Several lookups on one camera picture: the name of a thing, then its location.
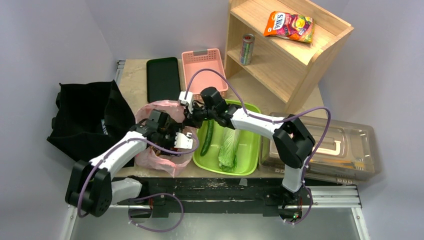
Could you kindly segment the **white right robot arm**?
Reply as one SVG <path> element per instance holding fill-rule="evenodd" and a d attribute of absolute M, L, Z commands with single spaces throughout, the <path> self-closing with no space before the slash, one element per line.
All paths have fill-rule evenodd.
<path fill-rule="evenodd" d="M 303 171 L 316 144 L 314 137 L 302 121 L 291 118 L 255 114 L 243 108 L 244 104 L 227 103 L 215 87 L 202 91 L 202 106 L 195 106 L 193 93 L 182 91 L 178 102 L 184 106 L 184 122 L 200 128 L 203 121 L 214 120 L 220 126 L 233 130 L 249 131 L 274 141 L 278 155 L 285 164 L 280 196 L 288 204 L 300 198 Z"/>

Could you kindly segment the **pink plastic grocery bag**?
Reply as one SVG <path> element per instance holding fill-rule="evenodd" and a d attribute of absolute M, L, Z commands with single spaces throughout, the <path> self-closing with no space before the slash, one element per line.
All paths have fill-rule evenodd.
<path fill-rule="evenodd" d="M 152 110 L 160 110 L 168 113 L 170 117 L 178 123 L 181 123 L 184 116 L 184 107 L 179 105 L 174 100 L 159 100 L 152 103 L 148 103 L 141 107 L 135 113 L 136 122 L 140 122 L 143 119 L 147 119 L 150 116 Z M 134 157 L 134 162 L 137 166 L 166 171 L 172 177 L 179 175 L 192 160 L 193 153 L 183 154 L 180 156 L 158 154 L 156 150 L 149 147 L 142 152 L 138 153 Z"/>

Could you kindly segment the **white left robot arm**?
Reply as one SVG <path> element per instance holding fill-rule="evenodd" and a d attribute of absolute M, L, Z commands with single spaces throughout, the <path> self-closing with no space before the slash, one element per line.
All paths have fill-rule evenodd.
<path fill-rule="evenodd" d="M 149 191 L 133 177 L 114 181 L 117 172 L 137 154 L 156 147 L 169 154 L 176 153 L 175 142 L 183 124 L 168 113 L 153 110 L 132 127 L 115 145 L 90 161 L 77 161 L 71 171 L 65 194 L 66 203 L 77 208 L 79 217 L 102 216 L 110 205 L 131 199 L 138 205 L 146 203 Z"/>

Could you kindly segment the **green cucumber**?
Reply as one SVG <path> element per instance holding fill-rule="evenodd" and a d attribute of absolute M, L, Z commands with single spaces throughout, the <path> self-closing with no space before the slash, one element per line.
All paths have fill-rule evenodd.
<path fill-rule="evenodd" d="M 207 152 L 209 151 L 209 148 L 210 148 L 211 142 L 212 142 L 212 138 L 213 138 L 213 134 L 214 134 L 214 126 L 215 126 L 214 120 L 209 120 L 207 122 L 207 130 L 206 130 L 203 146 L 202 146 L 202 149 L 200 151 L 201 157 L 205 156 L 207 154 Z"/>

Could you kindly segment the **napa cabbage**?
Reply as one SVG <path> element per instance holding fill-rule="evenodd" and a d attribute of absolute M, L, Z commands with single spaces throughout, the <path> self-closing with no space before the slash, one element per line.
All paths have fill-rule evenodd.
<path fill-rule="evenodd" d="M 233 172 L 237 167 L 237 151 L 241 131 L 226 128 L 223 132 L 221 147 L 218 152 L 218 166 L 227 173 Z"/>

